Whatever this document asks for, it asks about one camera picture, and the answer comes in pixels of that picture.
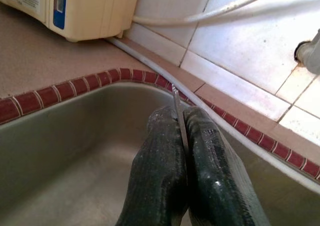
stainless steel sink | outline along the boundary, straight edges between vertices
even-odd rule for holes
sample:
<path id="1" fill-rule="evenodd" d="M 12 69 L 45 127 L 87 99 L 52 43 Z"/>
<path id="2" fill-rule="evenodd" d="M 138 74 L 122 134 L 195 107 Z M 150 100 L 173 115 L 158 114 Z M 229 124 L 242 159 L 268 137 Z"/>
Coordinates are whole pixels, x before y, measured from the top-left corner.
<path id="1" fill-rule="evenodd" d="M 114 225 L 148 117 L 173 104 L 154 87 L 118 83 L 0 126 L 0 225 Z M 319 224 L 317 195 L 226 137 L 272 225 Z"/>

wall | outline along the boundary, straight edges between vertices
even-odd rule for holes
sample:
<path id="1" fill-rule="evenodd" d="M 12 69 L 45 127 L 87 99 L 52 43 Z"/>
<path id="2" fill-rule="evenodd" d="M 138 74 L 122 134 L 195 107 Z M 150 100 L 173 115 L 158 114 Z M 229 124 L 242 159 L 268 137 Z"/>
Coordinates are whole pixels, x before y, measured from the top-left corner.
<path id="1" fill-rule="evenodd" d="M 136 15 L 184 17 L 232 1 L 138 0 Z M 293 59 L 298 43 L 317 34 L 319 8 L 320 0 L 259 0 L 197 25 L 133 24 L 126 36 L 320 145 L 320 132 L 312 129 L 320 125 L 320 96 L 312 93 L 320 79 Z"/>

faucet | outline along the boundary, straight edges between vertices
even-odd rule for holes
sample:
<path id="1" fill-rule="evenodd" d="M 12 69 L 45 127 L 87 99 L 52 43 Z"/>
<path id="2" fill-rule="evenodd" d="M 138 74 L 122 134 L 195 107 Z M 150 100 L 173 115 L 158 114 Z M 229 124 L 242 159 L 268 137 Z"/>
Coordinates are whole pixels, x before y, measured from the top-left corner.
<path id="1" fill-rule="evenodd" d="M 312 41 L 299 43 L 294 59 L 306 66 L 313 74 L 320 74 L 320 29 Z"/>

white hose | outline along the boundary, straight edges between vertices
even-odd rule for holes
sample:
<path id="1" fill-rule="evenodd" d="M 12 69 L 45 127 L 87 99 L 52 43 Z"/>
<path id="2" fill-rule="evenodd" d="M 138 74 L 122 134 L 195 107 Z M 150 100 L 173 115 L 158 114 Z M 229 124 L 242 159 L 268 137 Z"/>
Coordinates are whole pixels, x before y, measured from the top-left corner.
<path id="1" fill-rule="evenodd" d="M 244 7 L 252 2 L 257 0 L 236 0 L 223 6 L 221 8 L 212 10 L 210 12 L 203 12 L 200 14 L 196 14 L 193 16 L 185 17 L 185 18 L 169 18 L 169 19 L 152 19 L 152 18 L 141 18 L 138 16 L 133 17 L 133 21 L 138 24 L 149 25 L 149 26 L 178 26 L 178 25 L 186 25 L 196 22 L 201 22 L 210 18 L 214 18 L 217 16 L 221 16 L 228 12 L 232 12 L 236 9 Z"/>
<path id="2" fill-rule="evenodd" d="M 198 107 L 203 108 L 209 116 L 213 119 L 213 121 L 220 126 L 223 130 L 225 130 L 228 134 L 234 137 L 237 141 L 243 144 L 246 148 L 248 148 L 251 152 L 255 153 L 257 156 L 262 158 L 264 161 L 270 163 L 272 166 L 280 170 L 282 173 L 287 175 L 288 177 L 292 178 L 294 181 L 300 183 L 302 186 L 308 188 L 309 190 L 320 194 L 320 185 L 316 182 L 312 181 L 311 179 L 303 176 L 301 173 L 295 171 L 294 169 L 290 168 L 286 164 L 282 163 L 274 156 L 266 152 L 264 149 L 256 145 L 255 143 L 251 142 L 237 130 L 235 130 L 230 124 L 224 121 L 219 115 L 217 115 L 210 107 L 208 107 L 198 96 L 196 96 L 192 91 L 190 91 L 184 84 L 182 84 L 177 78 L 167 72 L 165 69 L 160 67 L 158 64 L 154 63 L 147 57 L 143 56 L 139 52 L 135 51 L 134 49 L 130 48 L 126 44 L 122 43 L 121 41 L 115 38 L 107 39 L 110 43 L 114 44 L 119 49 L 125 51 L 129 55 L 133 56 L 140 62 L 144 63 L 164 78 L 166 78 L 169 82 L 174 84 L 179 91 L 185 94 L 194 104 Z"/>

blue panel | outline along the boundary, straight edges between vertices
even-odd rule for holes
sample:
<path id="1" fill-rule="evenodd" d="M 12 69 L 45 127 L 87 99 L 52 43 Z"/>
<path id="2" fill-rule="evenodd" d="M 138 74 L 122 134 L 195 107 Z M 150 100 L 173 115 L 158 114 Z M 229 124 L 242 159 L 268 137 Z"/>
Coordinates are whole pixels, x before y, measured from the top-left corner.
<path id="1" fill-rule="evenodd" d="M 53 9 L 53 24 L 62 30 L 65 28 L 66 3 L 67 0 L 55 0 Z"/>

